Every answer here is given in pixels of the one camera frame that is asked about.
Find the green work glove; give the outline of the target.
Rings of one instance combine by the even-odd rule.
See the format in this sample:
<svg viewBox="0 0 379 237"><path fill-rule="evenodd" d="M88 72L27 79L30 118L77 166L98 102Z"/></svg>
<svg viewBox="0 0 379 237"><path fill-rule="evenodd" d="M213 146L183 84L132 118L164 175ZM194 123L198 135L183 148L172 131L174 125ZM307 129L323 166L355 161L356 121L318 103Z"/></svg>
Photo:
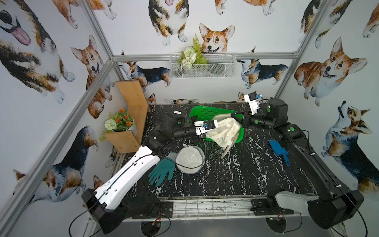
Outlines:
<svg viewBox="0 0 379 237"><path fill-rule="evenodd" d="M166 176L168 177L169 181L172 180L176 166L175 161L177 155L177 153L170 152L166 158L163 158L156 165L153 171L148 175L151 185L156 184L156 186L159 187L163 183Z"/></svg>

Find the wooden shelf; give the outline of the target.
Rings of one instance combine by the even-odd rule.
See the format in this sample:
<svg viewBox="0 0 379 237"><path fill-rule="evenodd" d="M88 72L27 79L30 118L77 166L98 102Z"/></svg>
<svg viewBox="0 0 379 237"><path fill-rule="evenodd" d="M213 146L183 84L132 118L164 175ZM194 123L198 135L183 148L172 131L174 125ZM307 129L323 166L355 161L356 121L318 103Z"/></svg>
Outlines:
<svg viewBox="0 0 379 237"><path fill-rule="evenodd" d="M105 122L105 138L120 153L136 152L142 145L147 113L150 111L138 81L117 82L117 87L127 103Z"/></svg>

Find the white artificial flowers with fern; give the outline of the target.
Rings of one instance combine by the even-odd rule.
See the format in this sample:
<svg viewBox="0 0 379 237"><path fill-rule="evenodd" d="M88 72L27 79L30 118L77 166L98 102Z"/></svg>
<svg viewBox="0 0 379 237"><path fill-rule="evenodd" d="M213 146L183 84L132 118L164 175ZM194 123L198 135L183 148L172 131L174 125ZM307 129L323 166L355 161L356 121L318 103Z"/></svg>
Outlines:
<svg viewBox="0 0 379 237"><path fill-rule="evenodd" d="M181 64L186 69L192 69L197 65L207 64L207 60L201 51L201 45L197 35L192 39L192 46L187 47L181 52L177 63Z"/></svg>

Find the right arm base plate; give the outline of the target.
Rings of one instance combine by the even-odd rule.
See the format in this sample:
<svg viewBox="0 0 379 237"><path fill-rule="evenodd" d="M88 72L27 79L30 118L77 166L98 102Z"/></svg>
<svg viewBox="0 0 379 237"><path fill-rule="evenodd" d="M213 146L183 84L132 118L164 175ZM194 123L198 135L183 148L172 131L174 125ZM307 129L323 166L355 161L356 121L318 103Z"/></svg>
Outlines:
<svg viewBox="0 0 379 237"><path fill-rule="evenodd" d="M257 216L278 215L280 213L284 215L294 214L293 210L280 207L275 200L270 198L252 199L251 205L250 210Z"/></svg>

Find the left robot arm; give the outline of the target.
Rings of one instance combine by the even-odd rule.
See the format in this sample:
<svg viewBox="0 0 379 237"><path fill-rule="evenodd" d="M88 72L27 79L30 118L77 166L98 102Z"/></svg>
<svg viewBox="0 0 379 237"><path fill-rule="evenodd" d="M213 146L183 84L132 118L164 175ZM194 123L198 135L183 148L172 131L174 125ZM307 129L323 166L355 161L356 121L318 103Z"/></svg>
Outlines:
<svg viewBox="0 0 379 237"><path fill-rule="evenodd" d="M137 215L160 215L160 201L152 195L126 198L135 183L155 164L165 160L161 154L167 145L177 140L204 137L217 128L213 120L197 121L182 111L168 112L162 124L149 133L129 162L108 182L97 189L87 189L82 200L103 234L114 231L124 219Z"/></svg>

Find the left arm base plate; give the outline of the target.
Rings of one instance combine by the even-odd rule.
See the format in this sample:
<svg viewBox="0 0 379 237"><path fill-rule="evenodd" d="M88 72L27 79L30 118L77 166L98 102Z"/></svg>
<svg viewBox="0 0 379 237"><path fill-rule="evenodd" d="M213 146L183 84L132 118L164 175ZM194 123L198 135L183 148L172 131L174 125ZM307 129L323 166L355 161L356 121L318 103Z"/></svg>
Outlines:
<svg viewBox="0 0 379 237"><path fill-rule="evenodd" d="M157 219L162 216L172 218L173 217L173 205L172 201L163 201L159 204L155 204L145 213L139 213L132 216L132 219Z"/></svg>

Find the blue dustpan scoop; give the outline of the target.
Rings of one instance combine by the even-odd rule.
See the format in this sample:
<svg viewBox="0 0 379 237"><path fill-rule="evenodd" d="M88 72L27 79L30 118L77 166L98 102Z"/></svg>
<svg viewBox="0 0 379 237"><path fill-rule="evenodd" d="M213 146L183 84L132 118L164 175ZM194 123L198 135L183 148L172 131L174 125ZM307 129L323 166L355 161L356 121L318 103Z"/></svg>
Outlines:
<svg viewBox="0 0 379 237"><path fill-rule="evenodd" d="M286 163L287 166L290 166L291 163L290 163L290 160L289 160L289 152L283 148L280 143L276 140L269 140L269 145L270 147L272 148L273 152L278 155L278 156L282 156L284 158L284 161Z"/></svg>

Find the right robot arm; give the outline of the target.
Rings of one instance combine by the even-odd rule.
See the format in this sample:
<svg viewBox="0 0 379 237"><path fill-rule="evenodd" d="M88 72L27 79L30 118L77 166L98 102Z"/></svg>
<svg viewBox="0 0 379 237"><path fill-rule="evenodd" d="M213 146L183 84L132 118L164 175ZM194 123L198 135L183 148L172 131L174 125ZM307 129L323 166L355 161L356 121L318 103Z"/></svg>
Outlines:
<svg viewBox="0 0 379 237"><path fill-rule="evenodd" d="M270 99L263 104L263 113L242 112L231 115L243 128L268 129L271 137L289 153L290 159L299 162L316 191L314 196L280 191L275 202L282 209L307 215L323 229L329 229L352 218L364 201L358 190L345 185L314 152L305 133L288 122L288 105L281 99Z"/></svg>

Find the potted orange flowers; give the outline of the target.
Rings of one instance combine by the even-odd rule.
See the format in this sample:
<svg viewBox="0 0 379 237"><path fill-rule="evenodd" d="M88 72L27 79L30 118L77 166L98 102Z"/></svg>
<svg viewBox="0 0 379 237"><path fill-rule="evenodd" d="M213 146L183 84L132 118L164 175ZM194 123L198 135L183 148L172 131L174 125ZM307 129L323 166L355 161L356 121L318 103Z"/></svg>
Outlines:
<svg viewBox="0 0 379 237"><path fill-rule="evenodd" d="M114 115L109 114L109 118L104 123L104 128L105 132L101 134L100 142L107 140L106 133L132 131L135 136L137 134L135 120L124 108L119 109Z"/></svg>

